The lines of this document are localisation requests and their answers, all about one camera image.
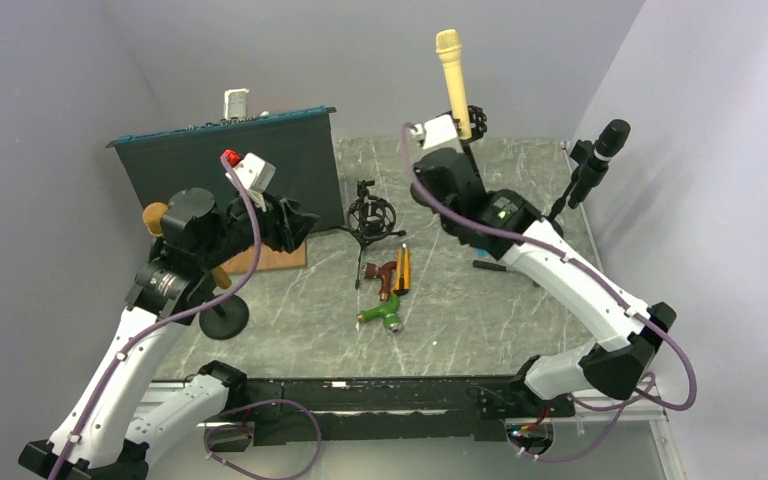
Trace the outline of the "black tripod shock mount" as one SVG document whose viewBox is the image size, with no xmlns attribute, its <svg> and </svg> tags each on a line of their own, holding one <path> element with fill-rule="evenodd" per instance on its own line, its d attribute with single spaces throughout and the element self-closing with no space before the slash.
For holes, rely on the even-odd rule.
<svg viewBox="0 0 768 480">
<path fill-rule="evenodd" d="M 397 215 L 394 206 L 370 192 L 370 188 L 375 184 L 374 180 L 357 182 L 357 198 L 348 207 L 346 225 L 339 227 L 339 230 L 350 234 L 359 245 L 354 282 L 356 290 L 360 287 L 361 260 L 365 250 L 389 236 L 403 237 L 407 234 L 405 230 L 396 229 Z"/>
</svg>

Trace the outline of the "black round base stand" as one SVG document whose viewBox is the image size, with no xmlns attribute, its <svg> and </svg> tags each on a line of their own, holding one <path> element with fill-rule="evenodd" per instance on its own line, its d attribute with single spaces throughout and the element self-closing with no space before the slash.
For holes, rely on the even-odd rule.
<svg viewBox="0 0 768 480">
<path fill-rule="evenodd" d="M 213 340 L 229 340 L 240 334 L 250 318 L 248 304 L 238 296 L 229 297 L 219 305 L 199 314 L 202 333 Z"/>
</svg>

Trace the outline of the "gold brown microphone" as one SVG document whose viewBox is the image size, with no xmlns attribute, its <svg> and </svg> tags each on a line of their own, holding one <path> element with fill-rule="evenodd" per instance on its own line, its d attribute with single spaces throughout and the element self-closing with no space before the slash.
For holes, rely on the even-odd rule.
<svg viewBox="0 0 768 480">
<path fill-rule="evenodd" d="M 168 205 L 163 202 L 154 202 L 144 208 L 142 221 L 152 236 L 163 236 L 161 220 L 168 209 Z M 214 268 L 211 273 L 217 287 L 221 289 L 229 289 L 231 287 L 232 281 L 230 276 L 221 266 Z"/>
</svg>

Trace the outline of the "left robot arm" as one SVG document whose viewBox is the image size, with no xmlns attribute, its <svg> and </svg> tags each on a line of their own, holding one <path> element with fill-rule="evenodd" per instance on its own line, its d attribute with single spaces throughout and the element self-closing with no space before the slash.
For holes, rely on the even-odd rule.
<svg viewBox="0 0 768 480">
<path fill-rule="evenodd" d="M 250 398 L 244 372 L 214 360 L 146 414 L 137 409 L 169 350 L 192 324 L 213 339 L 239 334 L 249 319 L 222 265 L 255 245 L 294 252 L 318 218 L 297 201 L 236 197 L 220 208 L 203 188 L 182 190 L 143 212 L 154 242 L 126 297 L 111 344 L 63 423 L 25 445 L 18 462 L 47 479 L 143 479 L 198 423 L 239 417 Z"/>
</svg>

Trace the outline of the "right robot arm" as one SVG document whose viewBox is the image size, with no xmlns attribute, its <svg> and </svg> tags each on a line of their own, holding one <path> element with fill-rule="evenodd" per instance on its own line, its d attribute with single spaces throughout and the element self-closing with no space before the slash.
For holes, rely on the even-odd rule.
<svg viewBox="0 0 768 480">
<path fill-rule="evenodd" d="M 487 189 L 466 153 L 437 148 L 406 166 L 416 196 L 439 214 L 446 233 L 530 278 L 592 336 L 579 347 L 530 358 L 510 391 L 517 411 L 534 415 L 549 400 L 586 389 L 622 402 L 643 396 L 638 384 L 676 320 L 668 304 L 622 291 L 521 194 Z"/>
</svg>

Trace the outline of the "cream microphone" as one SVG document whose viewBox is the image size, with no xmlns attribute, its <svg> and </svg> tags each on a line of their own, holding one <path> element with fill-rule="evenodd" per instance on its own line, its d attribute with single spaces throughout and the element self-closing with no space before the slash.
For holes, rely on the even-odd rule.
<svg viewBox="0 0 768 480">
<path fill-rule="evenodd" d="M 455 29 L 446 29 L 435 36 L 435 51 L 441 62 L 452 118 L 456 121 L 459 138 L 472 138 L 469 108 L 462 72 L 462 43 Z"/>
</svg>

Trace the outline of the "black clip mic stand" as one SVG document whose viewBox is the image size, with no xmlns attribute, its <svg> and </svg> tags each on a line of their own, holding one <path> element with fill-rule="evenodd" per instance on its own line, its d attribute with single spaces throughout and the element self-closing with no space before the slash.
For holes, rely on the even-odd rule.
<svg viewBox="0 0 768 480">
<path fill-rule="evenodd" d="M 575 209 L 601 182 L 603 168 L 598 167 L 594 156 L 593 142 L 578 140 L 569 153 L 569 158 L 575 163 L 570 175 L 570 181 L 564 192 L 552 205 L 548 219 L 555 221 L 565 207 Z"/>
</svg>

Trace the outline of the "black microphone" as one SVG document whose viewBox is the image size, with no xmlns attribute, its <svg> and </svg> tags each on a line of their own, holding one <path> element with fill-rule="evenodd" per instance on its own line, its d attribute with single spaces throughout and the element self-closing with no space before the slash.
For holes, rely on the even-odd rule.
<svg viewBox="0 0 768 480">
<path fill-rule="evenodd" d="M 597 166 L 603 168 L 601 181 L 609 170 L 610 161 L 622 150 L 631 133 L 631 125 L 623 119 L 610 121 L 593 142 Z"/>
</svg>

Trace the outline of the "wooden board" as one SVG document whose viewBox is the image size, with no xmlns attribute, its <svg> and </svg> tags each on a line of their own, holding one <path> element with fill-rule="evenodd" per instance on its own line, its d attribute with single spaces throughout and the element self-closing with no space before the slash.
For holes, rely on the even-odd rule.
<svg viewBox="0 0 768 480">
<path fill-rule="evenodd" d="M 233 256 L 222 264 L 223 270 L 229 275 L 245 274 L 251 266 L 254 248 L 249 248 Z M 298 249 L 291 253 L 279 252 L 263 246 L 258 260 L 257 271 L 276 271 L 300 269 L 307 266 L 307 242 L 304 241 Z"/>
</svg>

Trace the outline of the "white bracket behind rack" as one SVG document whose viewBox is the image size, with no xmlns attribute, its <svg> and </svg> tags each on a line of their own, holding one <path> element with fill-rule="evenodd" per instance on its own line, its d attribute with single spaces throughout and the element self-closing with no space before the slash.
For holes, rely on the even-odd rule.
<svg viewBox="0 0 768 480">
<path fill-rule="evenodd" d="M 226 120 L 247 117 L 247 88 L 228 89 L 223 94 L 223 118 Z"/>
</svg>

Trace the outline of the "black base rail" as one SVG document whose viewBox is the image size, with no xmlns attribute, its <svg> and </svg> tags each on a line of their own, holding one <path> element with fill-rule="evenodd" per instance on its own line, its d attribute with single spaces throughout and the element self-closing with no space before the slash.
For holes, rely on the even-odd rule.
<svg viewBox="0 0 768 480">
<path fill-rule="evenodd" d="M 571 400 L 542 400 L 514 375 L 251 378 L 211 361 L 199 368 L 229 385 L 215 420 L 252 428 L 256 446 L 290 442 L 470 437 L 501 441 L 502 426 L 548 424 L 575 413 Z"/>
</svg>

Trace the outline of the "black shock mount stand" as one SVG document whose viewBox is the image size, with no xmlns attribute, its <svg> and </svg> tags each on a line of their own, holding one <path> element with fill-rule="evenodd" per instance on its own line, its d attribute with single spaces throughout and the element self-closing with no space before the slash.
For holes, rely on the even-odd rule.
<svg viewBox="0 0 768 480">
<path fill-rule="evenodd" d="M 460 139 L 460 144 L 464 154 L 469 159 L 469 163 L 473 171 L 473 176 L 478 182 L 478 188 L 480 190 L 484 190 L 484 183 L 481 179 L 479 168 L 471 149 L 471 144 L 481 140 L 485 136 L 487 132 L 487 115 L 484 113 L 484 110 L 481 107 L 476 105 L 468 105 L 467 113 L 467 120 L 458 121 L 458 129 L 460 133 L 469 131 L 470 136 L 467 139 Z"/>
</svg>

